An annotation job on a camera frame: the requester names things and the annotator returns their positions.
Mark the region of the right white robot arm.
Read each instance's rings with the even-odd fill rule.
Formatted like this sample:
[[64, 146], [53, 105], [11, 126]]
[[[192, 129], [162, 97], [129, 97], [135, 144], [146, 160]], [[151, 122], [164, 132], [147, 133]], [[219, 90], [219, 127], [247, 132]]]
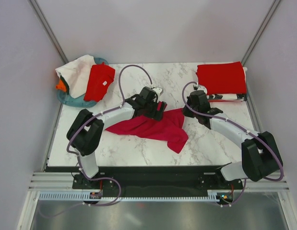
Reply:
[[218, 108], [212, 108], [204, 91], [182, 97], [183, 114], [196, 118], [208, 129], [222, 134], [241, 149], [241, 161], [224, 165], [214, 177], [215, 185], [227, 188], [235, 179], [261, 179], [278, 182], [284, 177], [283, 162], [273, 135], [247, 129], [230, 119]]

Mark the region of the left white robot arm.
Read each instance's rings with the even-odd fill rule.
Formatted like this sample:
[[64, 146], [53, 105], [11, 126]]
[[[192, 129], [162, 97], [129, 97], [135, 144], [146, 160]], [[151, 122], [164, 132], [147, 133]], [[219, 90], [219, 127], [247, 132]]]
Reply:
[[159, 101], [163, 89], [143, 87], [139, 94], [124, 99], [122, 104], [94, 115], [87, 109], [81, 110], [67, 132], [67, 152], [76, 155], [83, 183], [96, 188], [100, 183], [95, 150], [98, 148], [102, 133], [107, 128], [122, 121], [139, 116], [161, 121], [166, 102]]

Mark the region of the magenta polo shirt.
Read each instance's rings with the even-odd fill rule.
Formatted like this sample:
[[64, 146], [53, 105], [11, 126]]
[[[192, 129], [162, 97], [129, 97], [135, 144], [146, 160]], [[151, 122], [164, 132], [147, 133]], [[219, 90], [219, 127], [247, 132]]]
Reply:
[[170, 150], [179, 154], [189, 139], [183, 130], [184, 115], [182, 109], [165, 111], [161, 121], [145, 116], [119, 122], [106, 129], [118, 135], [132, 135], [139, 138], [165, 141]]

